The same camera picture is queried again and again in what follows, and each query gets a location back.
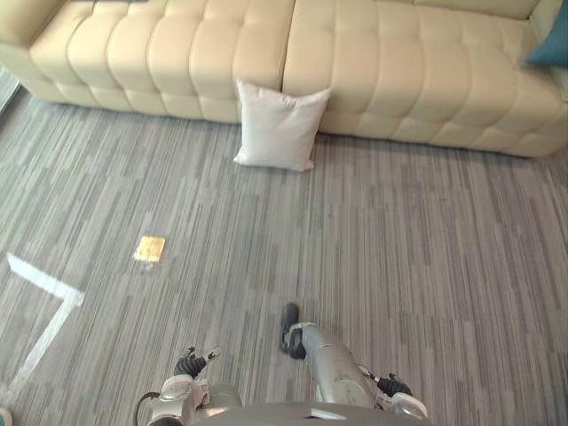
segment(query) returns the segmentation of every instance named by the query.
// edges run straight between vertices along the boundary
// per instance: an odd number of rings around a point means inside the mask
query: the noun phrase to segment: blue pillow
[[[526,60],[533,65],[568,67],[568,2],[564,0],[550,34]]]

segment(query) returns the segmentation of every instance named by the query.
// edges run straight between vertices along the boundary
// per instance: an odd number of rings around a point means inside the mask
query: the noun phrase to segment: yellow card
[[[162,258],[163,246],[166,245],[166,240],[160,237],[142,237],[138,248],[134,253],[134,259],[140,262],[148,262],[155,264],[160,262]]]

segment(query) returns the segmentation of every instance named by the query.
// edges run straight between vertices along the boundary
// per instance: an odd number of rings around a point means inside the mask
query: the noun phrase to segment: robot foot
[[[293,359],[305,358],[305,349],[302,345],[302,330],[295,329],[290,334],[290,329],[299,321],[300,308],[298,305],[290,302],[284,306],[280,318],[280,350]]]
[[[288,346],[287,334],[290,328],[300,321],[300,308],[297,304],[290,302],[284,306],[282,316],[280,317],[280,350],[284,353],[290,353]]]

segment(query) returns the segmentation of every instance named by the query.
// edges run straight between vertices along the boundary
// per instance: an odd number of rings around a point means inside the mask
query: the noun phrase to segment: sofa
[[[239,122],[236,79],[331,88],[320,130],[535,157],[568,72],[525,58],[562,0],[2,0],[0,63],[40,99]]]

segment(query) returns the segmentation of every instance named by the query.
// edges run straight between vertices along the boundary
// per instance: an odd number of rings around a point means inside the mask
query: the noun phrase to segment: floor
[[[237,166],[239,142],[235,125],[16,94],[0,117],[0,395],[16,426],[129,424],[191,344],[222,347],[207,377],[247,404],[309,400],[306,366],[276,344],[288,300],[398,372],[433,424],[568,424],[566,151],[320,135],[298,174]],[[132,260],[144,234],[167,239],[150,270]],[[66,299],[42,273],[84,295],[49,345]]]

